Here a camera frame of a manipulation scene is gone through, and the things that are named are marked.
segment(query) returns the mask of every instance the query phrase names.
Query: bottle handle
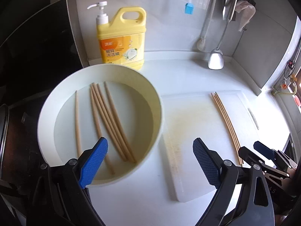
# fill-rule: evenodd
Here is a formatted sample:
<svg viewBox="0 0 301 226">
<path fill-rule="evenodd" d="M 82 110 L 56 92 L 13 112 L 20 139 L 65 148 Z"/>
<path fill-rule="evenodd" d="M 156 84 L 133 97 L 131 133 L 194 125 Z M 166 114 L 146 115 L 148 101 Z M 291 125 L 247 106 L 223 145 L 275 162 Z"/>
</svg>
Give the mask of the bottle handle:
<svg viewBox="0 0 301 226">
<path fill-rule="evenodd" d="M 137 12 L 139 17 L 137 19 L 124 19 L 123 15 L 127 12 Z M 143 25 L 146 22 L 146 11 L 142 7 L 122 7 L 118 10 L 115 18 L 112 20 L 112 24 L 122 22 L 127 23 L 127 21 L 136 21 L 137 25 Z"/>
</svg>

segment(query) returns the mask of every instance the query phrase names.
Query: bottle label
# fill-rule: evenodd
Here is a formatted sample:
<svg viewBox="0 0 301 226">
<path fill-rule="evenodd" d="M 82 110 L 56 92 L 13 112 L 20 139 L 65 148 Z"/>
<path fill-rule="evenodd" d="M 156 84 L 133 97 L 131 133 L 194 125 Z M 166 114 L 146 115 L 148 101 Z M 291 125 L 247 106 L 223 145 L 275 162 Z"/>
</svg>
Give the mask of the bottle label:
<svg viewBox="0 0 301 226">
<path fill-rule="evenodd" d="M 104 63 L 127 64 L 144 58 L 145 33 L 99 40 Z"/>
</svg>

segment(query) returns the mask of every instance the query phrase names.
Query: dish soap bottle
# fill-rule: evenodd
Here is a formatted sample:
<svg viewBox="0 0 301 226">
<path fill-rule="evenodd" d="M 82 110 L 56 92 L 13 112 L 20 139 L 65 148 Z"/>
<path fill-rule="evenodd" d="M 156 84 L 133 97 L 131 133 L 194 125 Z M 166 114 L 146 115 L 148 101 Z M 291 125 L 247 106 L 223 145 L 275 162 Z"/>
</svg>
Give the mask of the dish soap bottle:
<svg viewBox="0 0 301 226">
<path fill-rule="evenodd" d="M 141 7 L 122 7 L 109 22 L 104 13 L 106 1 L 89 6 L 99 7 L 96 18 L 97 37 L 104 63 L 115 63 L 140 69 L 144 63 L 146 11 Z M 124 19 L 127 12 L 137 12 L 137 19 Z"/>
</svg>

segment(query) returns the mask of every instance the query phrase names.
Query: red object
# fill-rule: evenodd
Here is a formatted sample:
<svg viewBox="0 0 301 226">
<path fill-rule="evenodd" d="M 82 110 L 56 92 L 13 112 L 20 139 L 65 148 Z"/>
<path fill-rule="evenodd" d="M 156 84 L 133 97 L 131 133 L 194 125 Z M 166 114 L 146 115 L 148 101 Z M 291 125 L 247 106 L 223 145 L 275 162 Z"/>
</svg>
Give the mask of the red object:
<svg viewBox="0 0 301 226">
<path fill-rule="evenodd" d="M 300 102 L 298 96 L 295 95 L 295 96 L 294 96 L 294 100 L 295 100 L 297 106 L 301 107 L 301 102 Z"/>
</svg>

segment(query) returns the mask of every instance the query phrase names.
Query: blue gripper pad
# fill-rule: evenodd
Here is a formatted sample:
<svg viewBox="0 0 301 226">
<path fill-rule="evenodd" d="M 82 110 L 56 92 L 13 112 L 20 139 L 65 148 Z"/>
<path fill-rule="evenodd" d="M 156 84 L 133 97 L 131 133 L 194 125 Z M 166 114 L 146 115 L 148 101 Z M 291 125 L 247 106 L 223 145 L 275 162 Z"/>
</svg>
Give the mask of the blue gripper pad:
<svg viewBox="0 0 301 226">
<path fill-rule="evenodd" d="M 208 182 L 215 186 L 216 189 L 219 189 L 221 182 L 219 180 L 219 169 L 215 165 L 215 162 L 212 160 L 210 155 L 210 150 L 206 147 L 203 141 L 200 138 L 197 138 L 193 141 L 193 153 L 197 158 Z"/>
<path fill-rule="evenodd" d="M 254 149 L 269 160 L 275 160 L 274 151 L 265 146 L 263 143 L 256 141 L 253 145 Z"/>
<path fill-rule="evenodd" d="M 104 157 L 108 152 L 108 141 L 101 138 L 96 143 L 97 147 L 92 151 L 90 157 L 87 159 L 82 167 L 79 179 L 79 185 L 82 189 L 90 184 L 99 169 Z"/>
</svg>

